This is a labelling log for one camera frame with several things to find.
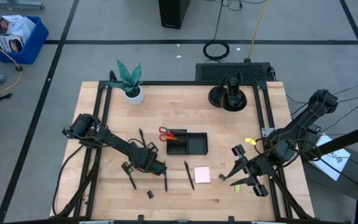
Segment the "wooden tabletop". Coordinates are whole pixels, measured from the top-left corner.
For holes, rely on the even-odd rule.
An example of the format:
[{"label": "wooden tabletop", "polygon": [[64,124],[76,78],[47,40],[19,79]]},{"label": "wooden tabletop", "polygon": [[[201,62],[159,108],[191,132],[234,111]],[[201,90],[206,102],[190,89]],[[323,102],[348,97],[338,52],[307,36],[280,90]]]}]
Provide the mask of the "wooden tabletop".
[{"label": "wooden tabletop", "polygon": [[[81,87],[73,119],[80,113],[92,114],[98,82],[84,82]],[[219,174],[227,175],[237,159],[231,148],[242,144],[246,156],[257,155],[245,138],[260,138],[259,122],[251,86],[241,90],[248,99],[247,106],[240,112],[228,112],[212,106],[208,101],[211,86],[164,86],[143,85],[144,101],[137,106],[127,103],[122,90],[113,89],[107,125],[123,139],[140,139],[138,128],[144,132],[146,143],[152,141],[158,147],[158,160],[165,161],[168,167],[168,192],[165,192],[163,175],[153,177],[137,170],[132,177],[137,190],[132,188],[121,164],[128,158],[113,148],[103,148],[98,182],[93,204],[92,219],[136,220],[144,215],[145,220],[227,220],[234,216],[236,221],[274,220],[271,194],[267,197],[255,196],[252,187],[241,186],[235,193],[230,183],[246,177],[239,172],[234,177],[221,181]],[[290,121],[287,98],[283,83],[268,83],[268,92],[277,128]],[[262,108],[265,112],[263,94],[260,91]],[[104,97],[100,115],[103,111]],[[168,156],[166,143],[158,139],[158,127],[187,129],[191,133],[208,133],[208,155]],[[69,140],[64,160],[78,148],[77,140]],[[57,211],[61,211],[78,188],[85,150],[80,151],[65,167],[56,199]],[[194,167],[209,166],[210,184],[195,184],[191,189],[183,161],[187,161],[194,180]],[[308,186],[300,158],[285,168],[289,191],[310,215],[314,215]],[[259,177],[268,191],[266,176]],[[147,191],[154,194],[149,199]],[[88,193],[85,193],[81,214],[85,214]],[[283,206],[280,207],[284,217]]]}]

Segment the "white pot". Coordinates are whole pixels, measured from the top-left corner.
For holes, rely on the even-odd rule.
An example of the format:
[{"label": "white pot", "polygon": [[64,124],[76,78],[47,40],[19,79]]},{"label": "white pot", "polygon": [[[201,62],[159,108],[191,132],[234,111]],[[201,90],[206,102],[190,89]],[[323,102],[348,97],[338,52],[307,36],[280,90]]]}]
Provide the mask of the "white pot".
[{"label": "white pot", "polygon": [[143,94],[143,90],[142,90],[142,87],[139,87],[140,88],[140,93],[139,95],[137,95],[136,97],[128,97],[125,92],[124,92],[124,95],[125,97],[127,98],[127,101],[128,103],[132,104],[132,105],[138,105],[140,104],[141,102],[143,102],[143,99],[144,99],[144,94]]}]

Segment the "yellow object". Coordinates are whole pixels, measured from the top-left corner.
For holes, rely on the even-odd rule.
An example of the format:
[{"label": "yellow object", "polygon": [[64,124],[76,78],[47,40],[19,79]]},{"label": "yellow object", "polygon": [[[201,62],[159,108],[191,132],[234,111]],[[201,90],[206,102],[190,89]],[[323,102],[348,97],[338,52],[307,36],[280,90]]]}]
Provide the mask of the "yellow object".
[{"label": "yellow object", "polygon": [[251,53],[252,53],[252,50],[254,49],[254,42],[255,42],[255,38],[256,38],[256,33],[258,33],[259,24],[262,21],[262,18],[264,17],[266,6],[267,6],[268,3],[269,3],[269,0],[266,0],[266,2],[264,4],[264,8],[262,9],[262,12],[259,15],[258,24],[256,25],[255,32],[254,32],[254,37],[252,38],[251,49],[249,50],[249,54],[248,54],[249,59],[251,58]]},{"label": "yellow object", "polygon": [[[2,52],[2,53],[3,53],[4,55],[6,55],[9,59],[11,59],[11,61],[13,61],[13,63],[15,64],[15,66],[16,66],[17,68],[20,68],[20,65],[19,65],[11,56],[9,56],[5,51],[3,51],[3,49],[0,49],[0,52]],[[22,78],[22,72],[19,72],[19,77],[17,77],[16,82],[15,82],[13,85],[7,87],[5,90],[0,91],[0,95],[3,94],[3,93],[5,93],[6,91],[10,90],[11,88],[15,87],[15,86],[19,83],[19,81],[20,81],[21,78]]]},{"label": "yellow object", "polygon": [[255,142],[255,140],[253,140],[253,139],[246,138],[246,142],[251,143],[251,144],[253,144],[254,146],[256,146],[256,142]]},{"label": "yellow object", "polygon": [[240,193],[241,185],[236,185],[236,194]]}]

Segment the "red scissors handle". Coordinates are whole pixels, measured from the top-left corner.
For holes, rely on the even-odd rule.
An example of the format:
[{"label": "red scissors handle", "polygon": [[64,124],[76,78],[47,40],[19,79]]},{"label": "red scissors handle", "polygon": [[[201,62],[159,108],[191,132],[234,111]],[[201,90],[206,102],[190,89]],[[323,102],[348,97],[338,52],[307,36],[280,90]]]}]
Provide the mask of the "red scissors handle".
[{"label": "red scissors handle", "polygon": [[158,131],[161,133],[161,135],[165,135],[166,137],[174,137],[174,135],[170,133],[169,129],[166,127],[159,127]]},{"label": "red scissors handle", "polygon": [[167,136],[164,134],[160,134],[160,141],[167,141]]}]

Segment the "white paper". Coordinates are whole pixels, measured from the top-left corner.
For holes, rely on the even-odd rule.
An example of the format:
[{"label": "white paper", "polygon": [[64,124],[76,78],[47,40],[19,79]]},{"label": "white paper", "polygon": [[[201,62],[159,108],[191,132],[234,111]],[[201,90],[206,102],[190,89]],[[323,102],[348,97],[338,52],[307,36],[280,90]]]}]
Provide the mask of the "white paper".
[{"label": "white paper", "polygon": [[[317,141],[316,145],[320,146],[322,144],[325,144],[329,141],[331,141],[332,139],[323,134]],[[326,161],[329,165],[331,165],[333,168],[337,169],[338,171],[343,170],[343,168],[345,167],[346,163],[347,163],[347,158],[350,156],[350,153],[348,153],[345,149],[340,149],[337,150],[335,152],[329,153],[327,155],[323,155],[321,158]],[[327,164],[325,164],[322,161],[309,161],[310,163],[312,163],[315,167],[317,167],[319,170],[323,171],[325,174],[327,174],[330,178],[332,178],[333,180],[337,181],[339,178],[339,173],[336,172],[335,170],[333,170],[332,168],[330,168],[329,166],[327,166]]]}]

